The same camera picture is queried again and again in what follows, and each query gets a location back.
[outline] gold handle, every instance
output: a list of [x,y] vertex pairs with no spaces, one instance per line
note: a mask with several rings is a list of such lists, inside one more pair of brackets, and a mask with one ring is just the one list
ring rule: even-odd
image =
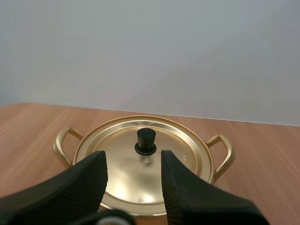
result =
[[231,166],[235,158],[235,151],[230,143],[230,141],[223,135],[215,135],[211,139],[209,139],[206,144],[210,148],[211,146],[215,145],[216,143],[222,141],[224,146],[227,148],[227,156],[224,162],[214,171],[214,175],[212,177],[211,183],[215,183],[217,179]]
[[84,134],[83,132],[81,132],[79,129],[75,127],[67,127],[62,131],[60,131],[55,139],[55,142],[53,144],[54,153],[56,154],[59,161],[66,166],[66,168],[70,168],[71,166],[73,166],[73,163],[70,159],[68,159],[68,157],[62,150],[62,143],[65,140],[67,134],[71,134],[76,138],[78,138],[79,140],[81,140],[84,137]]

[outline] aluminum pot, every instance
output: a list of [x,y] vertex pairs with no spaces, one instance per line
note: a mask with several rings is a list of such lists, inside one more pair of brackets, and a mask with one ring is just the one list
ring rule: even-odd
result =
[[[137,131],[155,131],[156,152],[151,156],[136,153]],[[62,144],[71,134],[80,140],[71,161]],[[214,170],[210,147],[222,142],[227,149],[224,162]],[[89,154],[104,150],[107,160],[108,183],[101,205],[107,209],[121,209],[134,216],[141,224],[167,224],[161,188],[162,150],[172,150],[175,156],[194,174],[213,184],[230,167],[235,151],[223,135],[215,135],[204,142],[193,131],[172,120],[154,116],[128,116],[106,122],[83,134],[68,127],[60,131],[53,145],[58,159],[71,167]]]

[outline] wooden table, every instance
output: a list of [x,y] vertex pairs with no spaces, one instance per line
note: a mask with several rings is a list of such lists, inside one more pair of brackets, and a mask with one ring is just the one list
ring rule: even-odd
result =
[[[141,113],[58,105],[18,103],[0,108],[0,196],[36,185],[64,171],[52,152],[63,128],[87,133],[117,117]],[[300,224],[300,127],[160,115],[208,140],[223,134],[236,159],[216,186],[252,200],[272,225]],[[71,157],[78,140],[68,135]],[[225,158],[222,144],[212,148],[215,165]]]

